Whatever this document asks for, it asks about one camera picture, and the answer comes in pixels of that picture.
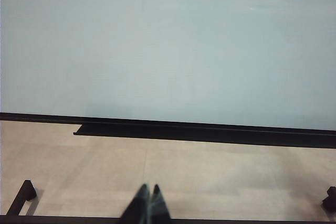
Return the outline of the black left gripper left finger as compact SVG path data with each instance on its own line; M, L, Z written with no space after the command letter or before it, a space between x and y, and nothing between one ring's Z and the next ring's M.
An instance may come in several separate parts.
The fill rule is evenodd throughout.
M140 186L131 202L123 213L124 219L149 219L150 217L150 189L148 184Z

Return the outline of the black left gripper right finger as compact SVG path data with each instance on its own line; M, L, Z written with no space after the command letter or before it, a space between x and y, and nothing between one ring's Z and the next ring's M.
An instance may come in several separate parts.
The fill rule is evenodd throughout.
M158 184L154 186L150 200L151 219L171 219L169 209Z

